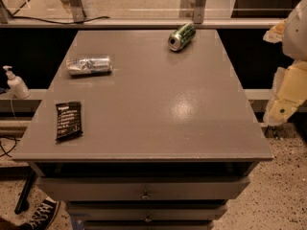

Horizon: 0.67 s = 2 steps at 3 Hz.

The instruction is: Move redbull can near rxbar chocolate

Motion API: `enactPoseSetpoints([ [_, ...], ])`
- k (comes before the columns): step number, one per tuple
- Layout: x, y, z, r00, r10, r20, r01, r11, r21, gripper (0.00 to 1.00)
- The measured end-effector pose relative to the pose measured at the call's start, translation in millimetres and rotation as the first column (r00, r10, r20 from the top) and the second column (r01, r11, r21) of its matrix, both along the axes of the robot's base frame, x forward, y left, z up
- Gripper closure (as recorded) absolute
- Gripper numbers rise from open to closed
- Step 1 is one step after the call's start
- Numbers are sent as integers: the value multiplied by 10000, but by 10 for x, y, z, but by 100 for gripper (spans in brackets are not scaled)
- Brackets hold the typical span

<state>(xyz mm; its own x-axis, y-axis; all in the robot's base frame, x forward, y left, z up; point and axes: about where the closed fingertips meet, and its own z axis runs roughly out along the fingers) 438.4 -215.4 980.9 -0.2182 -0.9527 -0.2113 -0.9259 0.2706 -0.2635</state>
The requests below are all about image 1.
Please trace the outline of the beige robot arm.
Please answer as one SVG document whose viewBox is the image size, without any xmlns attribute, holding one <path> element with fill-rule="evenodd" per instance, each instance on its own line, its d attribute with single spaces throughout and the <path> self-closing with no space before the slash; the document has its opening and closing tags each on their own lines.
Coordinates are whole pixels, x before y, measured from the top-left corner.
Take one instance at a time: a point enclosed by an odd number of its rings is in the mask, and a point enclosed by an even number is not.
<svg viewBox="0 0 307 230">
<path fill-rule="evenodd" d="M 277 68 L 263 117 L 267 126 L 279 126 L 307 100 L 307 0 L 301 0 L 288 18 L 269 29 L 263 39 L 281 41 L 283 54 L 294 60 L 287 68 Z"/>
</svg>

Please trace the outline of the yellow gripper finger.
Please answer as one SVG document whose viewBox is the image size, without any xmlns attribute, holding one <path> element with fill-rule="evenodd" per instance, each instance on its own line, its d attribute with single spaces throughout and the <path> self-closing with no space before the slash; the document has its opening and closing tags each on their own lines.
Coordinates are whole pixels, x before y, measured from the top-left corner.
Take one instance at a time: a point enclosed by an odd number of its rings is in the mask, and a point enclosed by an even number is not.
<svg viewBox="0 0 307 230">
<path fill-rule="evenodd" d="M 286 123 L 302 105 L 302 100 L 292 102 L 287 99 L 279 100 L 277 97 L 269 99 L 263 116 L 263 122 L 270 127 Z"/>
</svg>

